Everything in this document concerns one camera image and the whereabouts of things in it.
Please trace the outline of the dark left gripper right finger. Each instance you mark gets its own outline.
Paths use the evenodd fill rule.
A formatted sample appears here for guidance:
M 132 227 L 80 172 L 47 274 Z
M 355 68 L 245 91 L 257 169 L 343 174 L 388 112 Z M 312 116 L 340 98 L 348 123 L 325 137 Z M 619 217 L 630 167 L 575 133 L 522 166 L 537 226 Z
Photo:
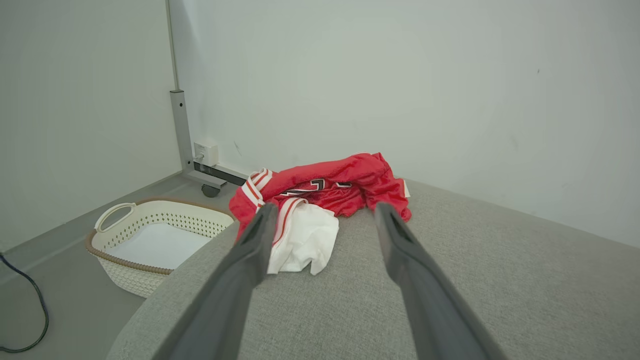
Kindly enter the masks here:
M 504 360 L 487 328 L 390 203 L 375 227 L 387 274 L 400 288 L 419 360 Z

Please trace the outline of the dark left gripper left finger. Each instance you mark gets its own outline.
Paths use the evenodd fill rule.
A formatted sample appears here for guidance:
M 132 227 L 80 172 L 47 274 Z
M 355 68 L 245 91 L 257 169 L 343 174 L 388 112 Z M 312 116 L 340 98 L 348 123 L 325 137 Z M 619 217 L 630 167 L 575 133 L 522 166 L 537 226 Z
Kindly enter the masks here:
M 235 360 L 254 289 L 267 275 L 278 207 L 264 205 L 165 341 L 167 360 Z

